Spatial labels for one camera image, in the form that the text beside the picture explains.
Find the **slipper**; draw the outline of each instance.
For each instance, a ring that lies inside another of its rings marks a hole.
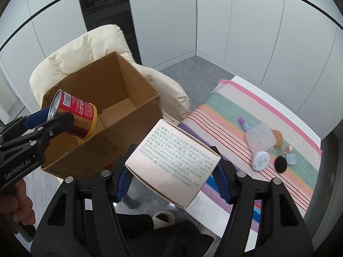
[[[170,211],[159,211],[152,217],[154,229],[175,224],[175,216]]]

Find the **purple lip balm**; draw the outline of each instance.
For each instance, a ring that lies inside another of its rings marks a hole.
[[[248,130],[251,129],[251,127],[247,124],[246,121],[243,120],[242,117],[238,118],[238,123],[241,125],[242,129],[247,132]]]

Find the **barcode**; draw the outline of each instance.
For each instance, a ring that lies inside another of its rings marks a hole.
[[[70,107],[71,104],[71,95],[68,93],[65,93],[64,99],[63,99],[63,105]]]

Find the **padded chair cushion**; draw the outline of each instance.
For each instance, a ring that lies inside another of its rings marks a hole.
[[[165,119],[179,124],[189,114],[189,98],[183,88],[157,70],[137,64],[117,25],[104,25],[85,33],[52,53],[35,68],[30,86],[39,105],[42,107],[46,93],[61,80],[113,51],[129,61],[160,93]]]

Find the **cardboard box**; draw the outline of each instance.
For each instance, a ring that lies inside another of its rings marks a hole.
[[[161,119],[125,164],[155,193],[186,208],[219,160],[204,143]]]
[[[99,114],[87,141],[67,134],[51,140],[42,169],[60,178],[93,177],[139,144],[162,118],[159,94],[116,52],[64,78],[45,95],[43,108],[58,89],[94,104]]]

